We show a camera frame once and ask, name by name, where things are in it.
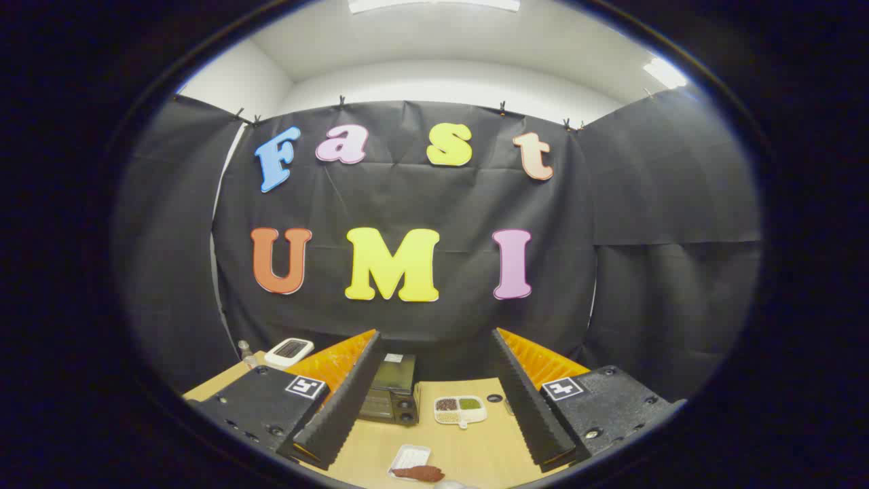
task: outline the toaster oven door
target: toaster oven door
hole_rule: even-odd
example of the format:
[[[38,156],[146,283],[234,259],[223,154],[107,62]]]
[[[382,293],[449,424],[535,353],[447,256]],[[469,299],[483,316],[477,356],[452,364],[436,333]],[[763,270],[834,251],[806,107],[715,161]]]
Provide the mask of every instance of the toaster oven door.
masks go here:
[[[392,398],[389,391],[370,390],[362,403],[359,417],[373,421],[393,422]]]

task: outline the letter m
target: letter m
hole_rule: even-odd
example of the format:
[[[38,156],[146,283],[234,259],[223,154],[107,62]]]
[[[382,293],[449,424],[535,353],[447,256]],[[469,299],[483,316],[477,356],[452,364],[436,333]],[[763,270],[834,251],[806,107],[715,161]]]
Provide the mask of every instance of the letter m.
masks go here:
[[[437,231],[411,230],[394,256],[389,253],[381,233],[374,228],[351,229],[347,240],[353,243],[353,277],[344,292],[348,298],[371,300],[375,297],[375,290],[368,282],[369,274],[385,299],[392,297],[402,275],[404,286],[398,291],[401,300],[432,302],[439,297],[432,279],[435,244],[441,240]]]

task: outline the wooden table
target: wooden table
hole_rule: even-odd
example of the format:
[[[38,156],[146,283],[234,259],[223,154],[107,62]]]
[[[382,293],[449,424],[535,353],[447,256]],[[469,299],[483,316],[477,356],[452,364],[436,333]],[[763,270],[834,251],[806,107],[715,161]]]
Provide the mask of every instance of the wooden table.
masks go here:
[[[264,363],[263,352],[257,359]],[[184,394],[185,399],[205,400],[241,377],[248,367],[233,365],[225,372]],[[543,477],[531,460],[516,418],[507,413],[504,402],[486,401],[489,394],[504,396],[497,378],[460,382],[420,383],[420,423],[415,426],[388,425],[357,419],[338,459],[327,471],[302,462],[302,466],[331,478],[371,489],[424,489],[430,484],[395,479],[387,475],[402,445],[431,448],[428,464],[440,468],[445,479],[458,480],[480,489],[506,489]],[[472,395],[483,399],[488,418],[468,425],[441,425],[435,421],[433,403],[441,396]],[[563,470],[567,466],[547,472]]]

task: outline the foam letter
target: foam letter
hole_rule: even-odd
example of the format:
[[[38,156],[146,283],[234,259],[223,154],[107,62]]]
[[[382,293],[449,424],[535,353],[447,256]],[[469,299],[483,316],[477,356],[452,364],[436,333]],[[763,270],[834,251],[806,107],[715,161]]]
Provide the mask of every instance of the foam letter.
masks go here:
[[[289,178],[289,170],[281,167],[281,161],[284,164],[293,162],[293,144],[290,141],[295,141],[301,134],[299,128],[293,126],[256,148],[254,154],[260,158],[262,166],[262,193],[274,189]]]
[[[543,166],[542,153],[549,153],[549,144],[543,143],[536,133],[529,132],[513,138],[513,144],[519,146],[522,152],[522,168],[529,177],[536,180],[552,178],[552,167]]]
[[[355,164],[365,157],[365,142],[368,140],[368,130],[360,125],[348,124],[333,127],[326,133],[327,139],[317,146],[315,152],[321,161],[340,159],[344,164]]]
[[[395,256],[389,254],[381,233],[374,228],[351,229],[347,240],[353,243],[353,277],[350,287],[344,291],[348,298],[371,300],[375,297],[375,290],[368,283],[369,273],[385,299],[392,297],[401,275],[404,275],[404,286],[398,291],[401,300],[433,302],[439,297],[432,279],[435,244],[441,240],[437,231],[411,230],[404,236]]]
[[[432,144],[426,148],[428,161],[432,164],[462,166],[471,161],[471,130],[465,124],[437,124],[428,133]]]
[[[531,233],[522,229],[502,229],[492,233],[492,239],[501,248],[501,282],[494,297],[523,298],[531,294],[531,285],[525,282],[525,243]]]
[[[277,229],[258,227],[250,232],[254,240],[254,278],[263,289],[275,294],[298,291],[305,281],[305,244],[311,239],[307,229],[287,229],[284,237],[289,241],[289,273],[279,278],[272,271],[272,245],[277,240]]]

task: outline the ceiling light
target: ceiling light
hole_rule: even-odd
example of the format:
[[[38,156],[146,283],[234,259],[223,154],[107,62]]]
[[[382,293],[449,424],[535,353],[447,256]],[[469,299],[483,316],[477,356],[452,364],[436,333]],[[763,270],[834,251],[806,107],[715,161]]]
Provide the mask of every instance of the ceiling light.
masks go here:
[[[511,12],[519,10],[519,0],[348,0],[350,12],[354,14],[366,10],[407,5],[409,3],[465,3],[492,7],[493,9],[509,10]]]
[[[643,66],[643,70],[663,83],[668,89],[684,87],[688,84],[688,80],[678,70],[659,57],[653,58],[649,64]]]

